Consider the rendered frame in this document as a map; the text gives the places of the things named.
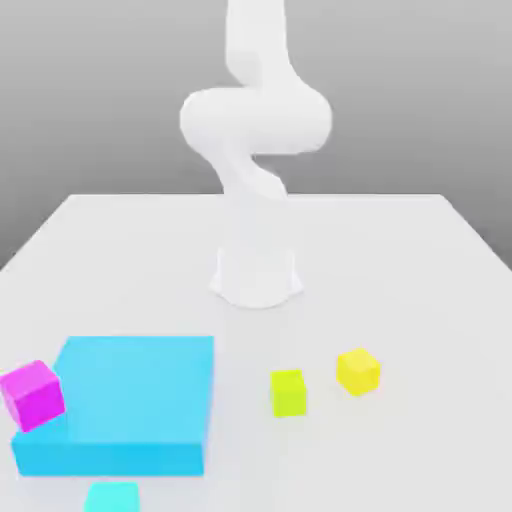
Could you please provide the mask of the small cyan cube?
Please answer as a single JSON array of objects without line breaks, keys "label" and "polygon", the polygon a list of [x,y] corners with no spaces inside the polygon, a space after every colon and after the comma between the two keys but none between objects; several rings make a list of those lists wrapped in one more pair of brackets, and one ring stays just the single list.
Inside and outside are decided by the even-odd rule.
[{"label": "small cyan cube", "polygon": [[134,482],[93,483],[83,512],[140,512],[138,485]]}]

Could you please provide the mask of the small lime cube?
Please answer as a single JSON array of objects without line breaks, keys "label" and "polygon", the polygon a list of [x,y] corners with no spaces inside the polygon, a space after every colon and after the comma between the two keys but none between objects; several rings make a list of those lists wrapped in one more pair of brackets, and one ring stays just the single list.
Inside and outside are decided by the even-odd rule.
[{"label": "small lime cube", "polygon": [[273,415],[278,418],[303,416],[307,410],[307,389],[301,370],[271,372]]}]

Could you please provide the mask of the large blue box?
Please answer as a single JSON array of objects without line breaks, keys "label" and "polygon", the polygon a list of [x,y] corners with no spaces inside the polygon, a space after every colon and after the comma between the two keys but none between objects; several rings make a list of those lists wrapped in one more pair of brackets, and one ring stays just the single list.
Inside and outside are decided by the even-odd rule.
[{"label": "large blue box", "polygon": [[20,475],[203,475],[213,337],[74,336],[53,369],[66,411],[12,438]]}]

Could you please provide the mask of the small yellow cube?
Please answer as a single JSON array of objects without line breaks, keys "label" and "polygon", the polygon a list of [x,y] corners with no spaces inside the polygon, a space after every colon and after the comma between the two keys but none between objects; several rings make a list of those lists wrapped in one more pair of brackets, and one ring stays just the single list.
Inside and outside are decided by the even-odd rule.
[{"label": "small yellow cube", "polygon": [[364,348],[342,353],[337,358],[336,379],[352,396],[361,396],[378,388],[381,365]]}]

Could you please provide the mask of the small magenta cube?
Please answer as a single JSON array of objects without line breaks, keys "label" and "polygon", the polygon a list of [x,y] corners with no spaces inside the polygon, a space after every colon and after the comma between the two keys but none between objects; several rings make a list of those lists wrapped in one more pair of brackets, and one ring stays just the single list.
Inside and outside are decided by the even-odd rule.
[{"label": "small magenta cube", "polygon": [[41,360],[1,376],[0,393],[22,432],[29,432],[66,411],[60,380]]}]

